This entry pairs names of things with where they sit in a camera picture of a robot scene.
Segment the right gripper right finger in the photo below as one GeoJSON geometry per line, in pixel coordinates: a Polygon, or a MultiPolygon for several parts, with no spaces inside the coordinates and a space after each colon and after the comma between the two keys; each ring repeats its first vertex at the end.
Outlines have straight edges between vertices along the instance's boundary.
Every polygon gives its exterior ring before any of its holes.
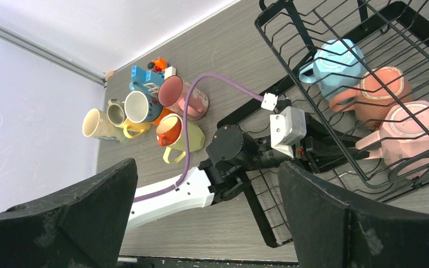
{"type": "Polygon", "coordinates": [[[300,267],[429,267],[429,214],[376,202],[289,161],[278,182],[300,267]]]}

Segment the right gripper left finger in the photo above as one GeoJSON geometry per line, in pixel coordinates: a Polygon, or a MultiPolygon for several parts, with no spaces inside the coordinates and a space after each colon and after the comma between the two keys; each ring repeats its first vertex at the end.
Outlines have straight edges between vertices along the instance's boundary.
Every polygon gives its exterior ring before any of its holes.
{"type": "Polygon", "coordinates": [[[128,158],[0,212],[0,267],[116,267],[136,187],[128,158]]]}

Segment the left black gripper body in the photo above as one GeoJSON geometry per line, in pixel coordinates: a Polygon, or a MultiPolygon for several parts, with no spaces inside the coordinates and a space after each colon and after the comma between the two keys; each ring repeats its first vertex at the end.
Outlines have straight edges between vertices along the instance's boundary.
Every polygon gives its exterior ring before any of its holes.
{"type": "Polygon", "coordinates": [[[306,136],[293,148],[301,165],[312,173],[325,173],[348,163],[327,128],[306,113],[306,136]]]}

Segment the salmon pink mug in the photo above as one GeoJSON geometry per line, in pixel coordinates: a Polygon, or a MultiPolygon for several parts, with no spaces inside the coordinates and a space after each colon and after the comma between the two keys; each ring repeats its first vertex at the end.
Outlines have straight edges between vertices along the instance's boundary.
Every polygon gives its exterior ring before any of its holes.
{"type": "Polygon", "coordinates": [[[334,112],[354,111],[365,128],[376,131],[389,111],[399,102],[413,101],[411,85],[403,72],[395,66],[373,69],[365,73],[354,88],[335,95],[329,101],[334,112]]]}

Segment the light pink mug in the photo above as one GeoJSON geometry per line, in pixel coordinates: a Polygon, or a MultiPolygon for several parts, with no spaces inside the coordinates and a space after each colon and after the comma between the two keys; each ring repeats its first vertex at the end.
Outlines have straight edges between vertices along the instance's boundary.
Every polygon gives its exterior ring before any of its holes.
{"type": "Polygon", "coordinates": [[[394,106],[386,116],[387,121],[377,131],[359,140],[355,148],[366,149],[369,159],[382,158],[390,169],[405,164],[398,175],[412,180],[427,169],[416,173],[412,170],[429,164],[429,153],[422,159],[412,160],[429,150],[429,102],[417,100],[405,106],[415,117],[409,118],[400,105],[394,106]]]}

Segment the cream patterned mug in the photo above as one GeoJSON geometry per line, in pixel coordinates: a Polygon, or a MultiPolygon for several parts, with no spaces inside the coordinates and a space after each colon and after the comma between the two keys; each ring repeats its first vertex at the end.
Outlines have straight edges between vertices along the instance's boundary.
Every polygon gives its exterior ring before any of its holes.
{"type": "Polygon", "coordinates": [[[123,134],[121,128],[109,121],[106,112],[97,108],[90,109],[86,114],[82,124],[82,134],[85,137],[119,143],[128,143],[130,140],[123,134]]]}

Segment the yellow mug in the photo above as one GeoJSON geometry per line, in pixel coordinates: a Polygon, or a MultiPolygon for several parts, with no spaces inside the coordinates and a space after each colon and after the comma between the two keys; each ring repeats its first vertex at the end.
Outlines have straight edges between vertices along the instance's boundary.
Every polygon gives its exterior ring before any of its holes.
{"type": "Polygon", "coordinates": [[[152,124],[150,122],[134,123],[129,119],[126,119],[119,125],[119,128],[123,129],[123,134],[127,138],[133,139],[147,132],[151,126],[152,124]]]}

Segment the lime green mug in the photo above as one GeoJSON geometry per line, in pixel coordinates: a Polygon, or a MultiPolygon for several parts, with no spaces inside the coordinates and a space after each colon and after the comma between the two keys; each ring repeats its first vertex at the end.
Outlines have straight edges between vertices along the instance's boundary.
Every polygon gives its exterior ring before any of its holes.
{"type": "Polygon", "coordinates": [[[161,146],[165,148],[163,160],[167,164],[177,164],[186,156],[186,141],[188,141],[189,144],[189,152],[195,152],[201,150],[204,147],[206,140],[206,136],[199,126],[190,121],[186,121],[187,126],[185,126],[185,119],[175,113],[169,114],[167,116],[173,115],[178,116],[182,120],[182,130],[179,138],[173,144],[169,146],[161,146]]]}

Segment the small orange cup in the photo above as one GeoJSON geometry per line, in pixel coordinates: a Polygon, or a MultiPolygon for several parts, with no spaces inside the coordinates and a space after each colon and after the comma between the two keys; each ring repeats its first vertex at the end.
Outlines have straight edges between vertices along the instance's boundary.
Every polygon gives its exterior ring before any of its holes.
{"type": "Polygon", "coordinates": [[[169,146],[180,136],[182,120],[178,116],[165,117],[156,128],[159,146],[169,146]]]}

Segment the orange mug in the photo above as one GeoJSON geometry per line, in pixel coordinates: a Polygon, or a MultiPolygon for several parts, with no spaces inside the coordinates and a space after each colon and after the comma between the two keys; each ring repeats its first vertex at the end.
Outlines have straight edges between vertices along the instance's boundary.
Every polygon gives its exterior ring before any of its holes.
{"type": "Polygon", "coordinates": [[[151,122],[152,125],[158,126],[160,124],[160,122],[162,121],[162,119],[164,117],[166,117],[169,114],[172,114],[173,111],[167,109],[166,107],[164,107],[160,113],[160,115],[158,116],[158,118],[154,121],[151,122]]]}

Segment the small beige cup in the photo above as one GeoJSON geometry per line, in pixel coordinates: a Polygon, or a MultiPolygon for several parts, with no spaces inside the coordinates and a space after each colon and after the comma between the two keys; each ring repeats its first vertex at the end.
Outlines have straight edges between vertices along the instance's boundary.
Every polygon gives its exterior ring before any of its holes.
{"type": "Polygon", "coordinates": [[[110,99],[107,103],[106,115],[109,121],[116,127],[121,126],[127,119],[125,114],[125,103],[118,99],[110,99]]]}

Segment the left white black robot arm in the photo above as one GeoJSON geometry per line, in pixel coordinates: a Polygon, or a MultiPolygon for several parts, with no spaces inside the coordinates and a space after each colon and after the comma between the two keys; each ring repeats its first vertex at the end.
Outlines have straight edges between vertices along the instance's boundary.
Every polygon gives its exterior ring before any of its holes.
{"type": "Polygon", "coordinates": [[[252,138],[235,125],[220,127],[206,148],[209,158],[190,167],[189,153],[200,150],[206,137],[197,125],[182,116],[165,116],[158,125],[163,131],[158,141],[177,132],[180,145],[171,143],[164,160],[168,160],[171,150],[180,150],[182,154],[176,162],[185,160],[185,169],[179,176],[136,190],[126,231],[183,210],[230,200],[247,184],[241,173],[273,168],[293,159],[297,146],[308,137],[325,141],[333,137],[324,125],[297,108],[272,114],[269,122],[270,135],[261,138],[252,138]]]}

